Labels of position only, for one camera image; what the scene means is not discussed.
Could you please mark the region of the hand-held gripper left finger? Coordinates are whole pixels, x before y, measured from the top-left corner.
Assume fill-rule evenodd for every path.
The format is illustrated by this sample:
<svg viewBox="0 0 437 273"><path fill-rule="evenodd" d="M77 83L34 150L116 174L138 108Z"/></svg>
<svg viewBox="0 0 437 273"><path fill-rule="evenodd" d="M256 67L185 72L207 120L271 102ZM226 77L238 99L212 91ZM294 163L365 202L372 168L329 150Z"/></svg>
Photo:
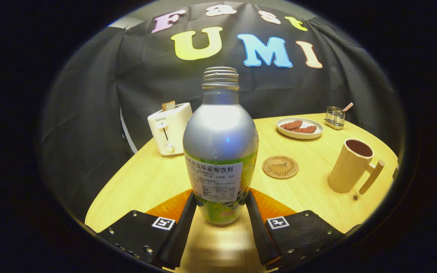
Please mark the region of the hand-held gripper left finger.
<svg viewBox="0 0 437 273"><path fill-rule="evenodd" d="M195 211L189 189L147 212L129 211L99 235L136 259L174 270L181 264Z"/></svg>

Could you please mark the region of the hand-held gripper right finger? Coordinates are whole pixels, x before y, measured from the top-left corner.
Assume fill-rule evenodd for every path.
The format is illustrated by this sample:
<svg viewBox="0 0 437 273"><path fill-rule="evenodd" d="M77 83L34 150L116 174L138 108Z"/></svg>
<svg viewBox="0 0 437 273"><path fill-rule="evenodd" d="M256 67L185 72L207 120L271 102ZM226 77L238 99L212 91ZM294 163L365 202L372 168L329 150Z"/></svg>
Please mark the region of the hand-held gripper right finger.
<svg viewBox="0 0 437 273"><path fill-rule="evenodd" d="M253 188L246 206L259 260L266 270L304 266L346 237L313 211L296 212Z"/></svg>

